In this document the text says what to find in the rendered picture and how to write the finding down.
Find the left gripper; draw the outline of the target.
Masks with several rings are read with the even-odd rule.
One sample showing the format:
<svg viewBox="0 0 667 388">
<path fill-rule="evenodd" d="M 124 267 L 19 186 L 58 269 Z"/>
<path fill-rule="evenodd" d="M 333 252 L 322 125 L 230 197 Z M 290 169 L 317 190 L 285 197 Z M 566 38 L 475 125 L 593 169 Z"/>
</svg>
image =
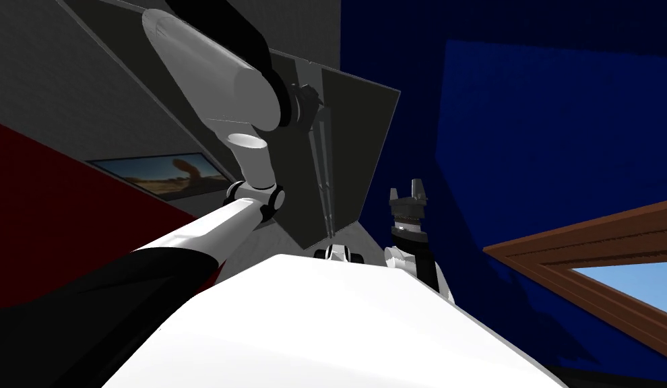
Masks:
<svg viewBox="0 0 667 388">
<path fill-rule="evenodd" d="M 318 91 L 309 84 L 302 86 L 292 84 L 290 89 L 297 107 L 296 126 L 311 127 L 318 111 L 323 106 Z"/>
</svg>

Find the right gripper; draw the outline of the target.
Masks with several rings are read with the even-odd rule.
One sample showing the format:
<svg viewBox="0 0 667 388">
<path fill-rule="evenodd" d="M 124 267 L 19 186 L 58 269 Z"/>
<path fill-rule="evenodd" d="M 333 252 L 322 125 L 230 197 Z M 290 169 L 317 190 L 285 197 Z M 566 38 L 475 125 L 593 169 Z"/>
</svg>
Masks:
<svg viewBox="0 0 667 388">
<path fill-rule="evenodd" d="M 412 196 L 399 198 L 398 190 L 389 191 L 389 205 L 395 218 L 421 219 L 425 217 L 427 196 L 421 179 L 412 179 Z"/>
</svg>

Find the brown framed window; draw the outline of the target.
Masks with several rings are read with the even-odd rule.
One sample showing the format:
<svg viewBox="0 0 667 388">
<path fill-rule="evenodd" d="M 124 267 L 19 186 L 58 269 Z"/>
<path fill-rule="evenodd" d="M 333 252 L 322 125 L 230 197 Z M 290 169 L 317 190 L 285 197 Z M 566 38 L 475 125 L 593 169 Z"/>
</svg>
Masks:
<svg viewBox="0 0 667 388">
<path fill-rule="evenodd" d="M 484 247 L 515 271 L 667 357 L 667 313 L 577 273 L 667 262 L 667 201 Z"/>
</svg>

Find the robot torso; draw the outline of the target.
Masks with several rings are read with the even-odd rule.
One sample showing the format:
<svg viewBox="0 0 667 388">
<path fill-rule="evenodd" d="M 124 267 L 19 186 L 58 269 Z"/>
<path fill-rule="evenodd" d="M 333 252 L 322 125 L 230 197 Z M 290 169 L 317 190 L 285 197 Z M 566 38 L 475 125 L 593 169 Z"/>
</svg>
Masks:
<svg viewBox="0 0 667 388">
<path fill-rule="evenodd" d="M 567 388 L 400 269 L 275 255 L 188 300 L 102 388 Z"/>
</svg>

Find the framed desert landscape picture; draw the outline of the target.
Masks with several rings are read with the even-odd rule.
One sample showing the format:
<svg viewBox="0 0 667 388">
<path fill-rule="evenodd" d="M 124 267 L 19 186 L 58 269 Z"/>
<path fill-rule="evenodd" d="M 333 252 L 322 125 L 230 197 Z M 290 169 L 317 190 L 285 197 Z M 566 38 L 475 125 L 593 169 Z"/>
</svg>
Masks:
<svg viewBox="0 0 667 388">
<path fill-rule="evenodd" d="M 231 185 L 202 153 L 91 160 L 88 164 L 165 201 L 223 191 Z"/>
</svg>

